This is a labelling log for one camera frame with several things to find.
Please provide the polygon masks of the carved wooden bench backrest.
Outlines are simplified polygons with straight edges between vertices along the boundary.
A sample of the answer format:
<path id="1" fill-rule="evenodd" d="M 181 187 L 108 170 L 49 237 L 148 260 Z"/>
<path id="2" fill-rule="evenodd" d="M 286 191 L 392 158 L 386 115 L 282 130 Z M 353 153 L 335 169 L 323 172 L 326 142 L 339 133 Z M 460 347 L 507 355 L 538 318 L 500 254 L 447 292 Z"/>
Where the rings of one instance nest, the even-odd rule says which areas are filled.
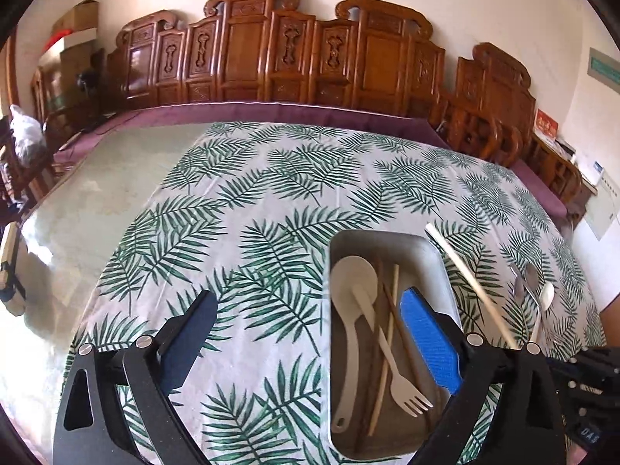
<path id="1" fill-rule="evenodd" d="M 209 0 L 184 24 L 159 10 L 125 24 L 107 58 L 110 98 L 138 109 L 203 102 L 279 102 L 428 118 L 443 48 L 417 10 L 344 0 L 332 20 L 300 0 Z"/>

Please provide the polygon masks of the palm leaf tablecloth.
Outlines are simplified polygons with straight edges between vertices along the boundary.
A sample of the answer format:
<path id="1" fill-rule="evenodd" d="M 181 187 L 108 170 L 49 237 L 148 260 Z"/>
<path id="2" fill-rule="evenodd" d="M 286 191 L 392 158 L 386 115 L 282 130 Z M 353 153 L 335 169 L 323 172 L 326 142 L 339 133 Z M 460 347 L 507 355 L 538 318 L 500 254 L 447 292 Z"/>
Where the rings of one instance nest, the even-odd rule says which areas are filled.
<path id="1" fill-rule="evenodd" d="M 497 305 L 530 337 L 534 299 L 515 272 L 552 283 L 542 348 L 566 359 L 604 344 L 599 312 L 570 244 L 508 169 L 406 139 L 317 125 L 207 126 L 115 248 L 75 346 L 116 351 L 214 292 L 217 321 L 172 401 L 217 464 L 403 464 L 434 415 L 392 401 L 375 432 L 331 436 L 328 312 L 332 238 L 363 230 L 422 235 L 433 224 Z"/>

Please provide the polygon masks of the small white soup spoon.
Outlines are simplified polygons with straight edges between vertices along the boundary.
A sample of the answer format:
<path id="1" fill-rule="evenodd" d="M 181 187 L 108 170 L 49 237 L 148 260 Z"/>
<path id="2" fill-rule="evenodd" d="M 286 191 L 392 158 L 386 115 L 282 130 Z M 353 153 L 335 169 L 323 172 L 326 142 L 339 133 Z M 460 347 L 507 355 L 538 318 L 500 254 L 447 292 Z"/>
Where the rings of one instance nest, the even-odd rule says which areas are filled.
<path id="1" fill-rule="evenodd" d="M 535 324 L 530 335 L 530 342 L 537 342 L 540 336 L 540 333 L 543 329 L 543 323 L 545 320 L 545 313 L 551 307 L 553 299 L 555 296 L 555 288 L 551 282 L 546 282 L 538 296 L 536 297 L 536 302 L 538 305 L 538 314 L 535 320 Z"/>

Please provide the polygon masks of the green wall sign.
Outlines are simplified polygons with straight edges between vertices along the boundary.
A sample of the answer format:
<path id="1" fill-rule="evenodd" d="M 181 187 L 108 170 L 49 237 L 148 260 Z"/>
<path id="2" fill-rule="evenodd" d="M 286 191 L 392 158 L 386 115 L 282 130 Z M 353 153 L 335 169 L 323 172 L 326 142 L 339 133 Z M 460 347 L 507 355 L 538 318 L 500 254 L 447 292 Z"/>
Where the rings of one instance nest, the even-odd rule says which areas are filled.
<path id="1" fill-rule="evenodd" d="M 612 57 L 590 48 L 587 74 L 616 93 L 620 93 L 620 65 Z"/>

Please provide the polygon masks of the large white plastic spoon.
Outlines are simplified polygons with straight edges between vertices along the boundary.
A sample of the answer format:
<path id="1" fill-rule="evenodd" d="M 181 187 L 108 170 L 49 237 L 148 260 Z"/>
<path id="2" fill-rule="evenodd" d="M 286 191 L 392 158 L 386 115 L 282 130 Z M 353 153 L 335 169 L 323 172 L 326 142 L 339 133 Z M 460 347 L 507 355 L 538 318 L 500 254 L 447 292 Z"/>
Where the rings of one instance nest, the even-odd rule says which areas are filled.
<path id="1" fill-rule="evenodd" d="M 336 314 L 343 323 L 346 344 L 344 385 L 332 416 L 331 431 L 342 434 L 351 423 L 359 376 L 359 345 L 356 321 L 363 316 L 353 295 L 359 284 L 373 305 L 377 298 L 378 279 L 370 262 L 357 255 L 341 258 L 330 273 L 330 298 Z"/>

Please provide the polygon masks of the white plastic fork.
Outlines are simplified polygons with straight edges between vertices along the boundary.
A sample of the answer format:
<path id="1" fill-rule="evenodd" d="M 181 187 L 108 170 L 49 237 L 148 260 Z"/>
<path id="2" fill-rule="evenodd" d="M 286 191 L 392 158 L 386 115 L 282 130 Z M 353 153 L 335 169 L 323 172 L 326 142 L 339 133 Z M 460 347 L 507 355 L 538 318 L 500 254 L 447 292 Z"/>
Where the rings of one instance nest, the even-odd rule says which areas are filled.
<path id="1" fill-rule="evenodd" d="M 377 343 L 392 375 L 390 384 L 390 394 L 394 402 L 413 418 L 418 418 L 433 407 L 429 399 L 407 378 L 405 378 L 398 369 L 396 360 L 392 353 L 392 348 L 388 344 L 387 337 L 382 328 L 377 324 L 374 308 L 371 299 L 366 290 L 359 284 L 355 284 L 352 288 L 353 296 L 363 312 L 363 317 L 369 324 L 370 329 L 377 335 Z"/>

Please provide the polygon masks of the grey metal tray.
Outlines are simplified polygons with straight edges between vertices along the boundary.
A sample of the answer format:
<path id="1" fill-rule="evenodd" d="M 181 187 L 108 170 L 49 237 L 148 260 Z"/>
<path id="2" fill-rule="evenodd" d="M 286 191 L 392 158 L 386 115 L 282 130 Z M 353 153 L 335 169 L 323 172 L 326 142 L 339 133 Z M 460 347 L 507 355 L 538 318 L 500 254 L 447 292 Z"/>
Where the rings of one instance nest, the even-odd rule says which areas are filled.
<path id="1" fill-rule="evenodd" d="M 329 431 L 353 461 L 414 453 L 450 397 L 434 380 L 400 316 L 408 289 L 457 318 L 443 259 L 411 234 L 346 230 L 329 245 Z"/>

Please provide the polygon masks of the white plastic bag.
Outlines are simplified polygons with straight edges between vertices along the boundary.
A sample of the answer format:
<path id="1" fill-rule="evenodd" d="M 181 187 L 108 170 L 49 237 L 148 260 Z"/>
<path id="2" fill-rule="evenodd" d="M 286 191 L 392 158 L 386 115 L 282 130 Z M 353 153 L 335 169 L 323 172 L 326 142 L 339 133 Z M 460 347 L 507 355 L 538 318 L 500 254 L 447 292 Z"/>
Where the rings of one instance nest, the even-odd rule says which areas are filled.
<path id="1" fill-rule="evenodd" d="M 9 110 L 10 130 L 13 132 L 18 161 L 25 168 L 31 167 L 46 151 L 42 126 L 18 105 L 10 105 Z"/>

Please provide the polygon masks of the dark brown wooden chopstick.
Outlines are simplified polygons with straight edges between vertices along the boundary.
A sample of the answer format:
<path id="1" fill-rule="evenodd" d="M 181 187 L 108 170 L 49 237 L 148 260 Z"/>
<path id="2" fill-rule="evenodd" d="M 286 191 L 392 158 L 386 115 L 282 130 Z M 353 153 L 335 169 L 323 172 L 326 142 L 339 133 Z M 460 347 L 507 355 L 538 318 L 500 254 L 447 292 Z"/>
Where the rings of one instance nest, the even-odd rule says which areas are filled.
<path id="1" fill-rule="evenodd" d="M 355 325 L 359 344 L 355 416 L 359 420 L 352 424 L 354 456 L 370 460 L 405 455 L 421 446 L 436 422 L 440 408 L 438 391 L 401 319 L 390 310 L 398 299 L 387 291 L 384 276 L 365 258 L 356 256 L 354 260 L 353 281 L 374 299 L 376 323 L 384 328 L 396 366 L 433 403 L 430 410 L 417 417 L 409 416 L 396 404 L 389 394 L 391 374 L 377 333 L 365 317 L 359 317 Z"/>

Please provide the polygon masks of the stacked cardboard boxes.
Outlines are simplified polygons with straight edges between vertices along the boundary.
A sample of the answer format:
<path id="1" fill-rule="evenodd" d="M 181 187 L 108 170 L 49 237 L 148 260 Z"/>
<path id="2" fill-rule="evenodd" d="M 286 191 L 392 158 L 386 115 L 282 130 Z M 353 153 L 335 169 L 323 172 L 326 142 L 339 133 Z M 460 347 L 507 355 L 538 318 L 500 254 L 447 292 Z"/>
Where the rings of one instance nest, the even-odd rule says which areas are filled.
<path id="1" fill-rule="evenodd" d="M 37 68 L 41 98 L 47 111 L 66 108 L 84 98 L 78 80 L 80 74 L 91 68 L 98 26 L 96 0 L 81 1 L 53 24 Z"/>

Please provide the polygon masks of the red gift box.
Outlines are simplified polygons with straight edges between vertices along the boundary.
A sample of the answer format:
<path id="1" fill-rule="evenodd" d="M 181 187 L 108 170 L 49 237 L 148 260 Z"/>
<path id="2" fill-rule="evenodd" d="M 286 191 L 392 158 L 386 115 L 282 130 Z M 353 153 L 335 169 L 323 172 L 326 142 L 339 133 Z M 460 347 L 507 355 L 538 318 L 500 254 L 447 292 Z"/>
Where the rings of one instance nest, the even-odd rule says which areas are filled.
<path id="1" fill-rule="evenodd" d="M 559 123 L 546 112 L 538 108 L 535 115 L 534 129 L 539 136 L 552 142 L 557 139 Z"/>

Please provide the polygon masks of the white wall panel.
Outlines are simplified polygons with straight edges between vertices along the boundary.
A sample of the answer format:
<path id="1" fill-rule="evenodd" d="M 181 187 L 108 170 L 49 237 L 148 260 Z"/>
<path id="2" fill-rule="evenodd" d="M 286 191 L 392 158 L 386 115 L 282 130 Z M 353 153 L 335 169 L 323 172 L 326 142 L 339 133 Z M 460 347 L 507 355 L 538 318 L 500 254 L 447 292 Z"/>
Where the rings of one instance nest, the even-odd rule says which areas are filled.
<path id="1" fill-rule="evenodd" d="M 597 184 L 597 194 L 586 204 L 586 223 L 597 240 L 604 237 L 614 222 L 619 222 L 619 207 L 619 186 L 604 170 Z"/>

